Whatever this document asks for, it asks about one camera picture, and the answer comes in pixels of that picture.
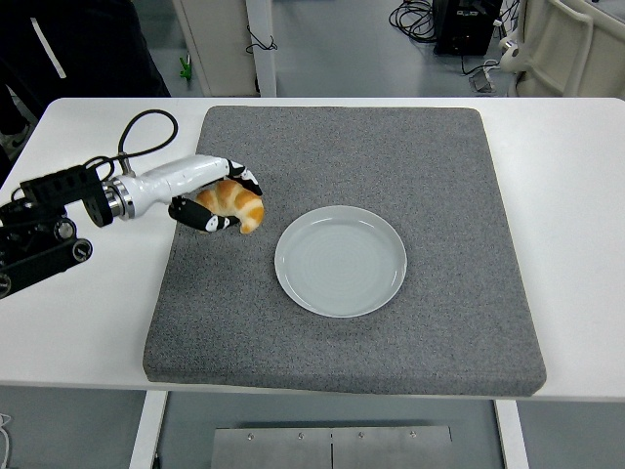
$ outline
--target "stainless steel panel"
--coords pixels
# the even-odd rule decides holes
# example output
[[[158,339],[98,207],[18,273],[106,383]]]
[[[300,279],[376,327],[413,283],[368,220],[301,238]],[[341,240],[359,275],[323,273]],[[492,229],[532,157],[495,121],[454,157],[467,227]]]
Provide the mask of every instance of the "stainless steel panel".
[[[449,427],[218,429],[213,469],[448,469]]]
[[[365,427],[332,431],[333,469],[448,469],[449,427]]]
[[[330,469],[327,428],[217,429],[212,469]]]

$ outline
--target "white table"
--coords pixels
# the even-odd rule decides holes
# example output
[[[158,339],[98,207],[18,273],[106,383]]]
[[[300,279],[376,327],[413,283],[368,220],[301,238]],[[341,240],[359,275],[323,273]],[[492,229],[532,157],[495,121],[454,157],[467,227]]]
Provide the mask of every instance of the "white table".
[[[138,174],[194,153],[204,114],[217,105],[479,110],[547,367],[547,382],[532,399],[625,401],[625,103],[67,99],[46,111],[0,190],[0,203],[22,181],[94,155],[115,155],[128,121],[147,108],[172,112],[180,134],[166,149],[133,160]],[[418,122],[414,128],[418,132]],[[165,117],[146,117],[130,134],[127,151],[152,147],[170,130]],[[94,244],[94,254],[85,264],[0,300],[0,384],[240,391],[146,379],[144,343],[175,228],[166,207],[154,206],[130,222],[116,219],[103,229],[93,225],[82,203],[67,210],[79,236]]]

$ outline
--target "gray foam pad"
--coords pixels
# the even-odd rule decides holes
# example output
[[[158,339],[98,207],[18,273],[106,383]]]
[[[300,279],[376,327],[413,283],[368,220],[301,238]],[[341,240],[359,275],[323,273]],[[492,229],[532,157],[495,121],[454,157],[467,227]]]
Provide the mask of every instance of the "gray foam pad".
[[[146,340],[151,381],[373,394],[526,396],[546,372],[479,113],[213,107],[197,151],[247,165],[267,214],[250,235],[178,226]],[[378,311],[315,315],[276,278],[299,216],[353,205],[408,258]]]

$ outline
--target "person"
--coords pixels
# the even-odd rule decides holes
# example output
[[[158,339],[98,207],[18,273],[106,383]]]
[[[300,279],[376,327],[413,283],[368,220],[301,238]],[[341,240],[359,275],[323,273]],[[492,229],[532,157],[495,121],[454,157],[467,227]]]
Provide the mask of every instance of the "person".
[[[0,147],[3,157],[16,159],[23,148],[32,126],[13,101],[9,88],[0,82]]]
[[[130,0],[0,0],[0,68],[39,119],[58,98],[169,98]]]

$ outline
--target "black equipment box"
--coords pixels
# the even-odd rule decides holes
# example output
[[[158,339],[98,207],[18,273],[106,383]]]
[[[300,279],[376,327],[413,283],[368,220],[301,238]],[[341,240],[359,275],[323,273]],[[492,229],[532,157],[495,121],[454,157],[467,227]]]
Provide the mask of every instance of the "black equipment box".
[[[433,0],[437,55],[483,56],[503,0]]]

